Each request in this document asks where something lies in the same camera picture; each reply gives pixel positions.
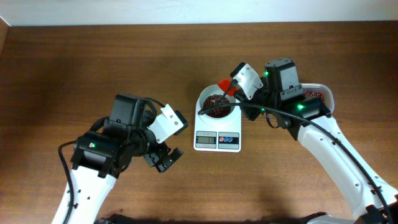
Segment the orange measuring scoop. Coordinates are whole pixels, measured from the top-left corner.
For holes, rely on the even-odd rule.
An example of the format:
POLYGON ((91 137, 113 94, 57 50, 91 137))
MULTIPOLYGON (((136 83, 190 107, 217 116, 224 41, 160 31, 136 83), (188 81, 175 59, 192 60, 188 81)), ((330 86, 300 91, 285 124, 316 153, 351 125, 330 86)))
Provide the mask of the orange measuring scoop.
POLYGON ((235 79, 228 80, 226 78, 220 80, 218 82, 219 88, 226 93, 228 96, 233 96, 235 91, 236 91, 236 85, 238 84, 238 81, 235 79))

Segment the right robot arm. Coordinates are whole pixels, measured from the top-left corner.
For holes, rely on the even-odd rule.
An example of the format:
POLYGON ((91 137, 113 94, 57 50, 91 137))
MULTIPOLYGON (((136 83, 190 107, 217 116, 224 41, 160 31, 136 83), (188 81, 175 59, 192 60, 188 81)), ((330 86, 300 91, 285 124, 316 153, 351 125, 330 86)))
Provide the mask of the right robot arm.
POLYGON ((316 96, 305 96, 290 58, 271 60, 259 75, 242 62, 231 78, 234 96, 247 119, 272 114, 318 160, 361 223, 397 223, 397 189, 389 185, 349 143, 331 110, 316 96))

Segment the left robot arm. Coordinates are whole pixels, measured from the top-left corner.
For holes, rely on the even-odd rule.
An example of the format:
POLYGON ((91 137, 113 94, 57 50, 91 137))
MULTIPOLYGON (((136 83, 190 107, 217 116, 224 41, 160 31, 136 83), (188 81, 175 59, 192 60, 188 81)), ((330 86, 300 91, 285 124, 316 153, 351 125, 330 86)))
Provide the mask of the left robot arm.
POLYGON ((116 95, 109 116, 95 121, 73 146, 72 165, 59 149, 67 178, 53 223, 94 223, 120 174, 134 157, 143 157, 158 172, 168 170, 183 154, 165 140, 187 128, 187 120, 170 105, 140 96, 116 95))

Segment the white digital kitchen scale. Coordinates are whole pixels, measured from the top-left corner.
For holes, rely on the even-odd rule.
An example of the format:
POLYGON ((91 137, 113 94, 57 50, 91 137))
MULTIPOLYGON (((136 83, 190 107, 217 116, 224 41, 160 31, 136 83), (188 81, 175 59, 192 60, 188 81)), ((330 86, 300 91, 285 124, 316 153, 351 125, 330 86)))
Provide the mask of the white digital kitchen scale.
POLYGON ((193 148, 196 151, 239 152, 242 140, 242 118, 238 106, 230 106, 229 114, 214 118, 195 114, 193 148))

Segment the red adzuki beans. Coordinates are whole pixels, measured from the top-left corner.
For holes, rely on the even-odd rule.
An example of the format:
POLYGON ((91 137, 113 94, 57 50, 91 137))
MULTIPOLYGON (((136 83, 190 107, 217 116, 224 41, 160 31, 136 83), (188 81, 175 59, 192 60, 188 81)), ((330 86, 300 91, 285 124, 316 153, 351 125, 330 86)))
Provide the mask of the red adzuki beans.
POLYGON ((317 97, 318 99, 320 99, 322 103, 325 102, 324 94, 321 93, 320 91, 304 91, 303 94, 304 94, 304 97, 306 97, 306 98, 314 96, 314 97, 317 97))

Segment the adzuki beans in bowl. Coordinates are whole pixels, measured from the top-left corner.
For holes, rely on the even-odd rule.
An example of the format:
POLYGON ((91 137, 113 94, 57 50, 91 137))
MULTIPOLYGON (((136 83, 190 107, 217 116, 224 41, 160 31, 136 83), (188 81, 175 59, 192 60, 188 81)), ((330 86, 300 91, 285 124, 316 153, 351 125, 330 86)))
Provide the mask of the adzuki beans in bowl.
MULTIPOLYGON (((223 95, 210 95, 208 96, 204 103, 203 103, 203 108, 209 108, 215 105, 223 105, 229 103, 229 100, 227 98, 223 98, 223 95)), ((211 116, 212 118, 223 118, 227 115, 229 115, 231 111, 231 107, 230 106, 225 106, 225 107, 219 107, 219 108, 213 108, 212 110, 210 110, 207 115, 211 116)))

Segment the white round bowl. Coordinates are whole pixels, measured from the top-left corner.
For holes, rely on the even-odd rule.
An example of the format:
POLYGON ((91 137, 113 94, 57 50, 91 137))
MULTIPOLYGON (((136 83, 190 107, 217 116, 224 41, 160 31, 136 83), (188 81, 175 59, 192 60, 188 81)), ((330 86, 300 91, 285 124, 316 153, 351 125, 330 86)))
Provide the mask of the white round bowl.
MULTIPOLYGON (((208 116, 207 113, 212 110, 213 108, 219 108, 219 107, 225 107, 223 105, 215 105, 209 108, 204 109, 203 108, 203 103, 205 101, 205 99, 210 96, 210 95, 224 95, 224 92, 219 88, 218 85, 211 85, 206 87, 200 94, 199 98, 198 98, 198 102, 197 102, 197 111, 201 111, 201 110, 205 110, 205 114, 200 115, 201 118, 211 118, 211 119, 221 119, 221 118, 212 118, 211 116, 208 116)), ((223 96, 223 98, 227 98, 229 100, 229 103, 235 103, 236 99, 233 98, 232 96, 223 96)), ((231 107, 231 111, 229 113, 229 115, 232 115, 232 112, 234 110, 234 106, 230 106, 231 107)))

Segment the clear plastic food container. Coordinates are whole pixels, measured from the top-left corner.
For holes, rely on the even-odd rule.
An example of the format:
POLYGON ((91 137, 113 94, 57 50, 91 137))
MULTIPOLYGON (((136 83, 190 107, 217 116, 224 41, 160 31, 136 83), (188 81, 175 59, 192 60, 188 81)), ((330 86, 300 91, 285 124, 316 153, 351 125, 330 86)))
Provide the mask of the clear plastic food container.
POLYGON ((312 91, 312 92, 319 92, 324 96, 325 105, 331 111, 334 112, 335 109, 335 102, 333 98, 332 91, 323 84, 318 83, 303 83, 303 90, 304 91, 312 91))

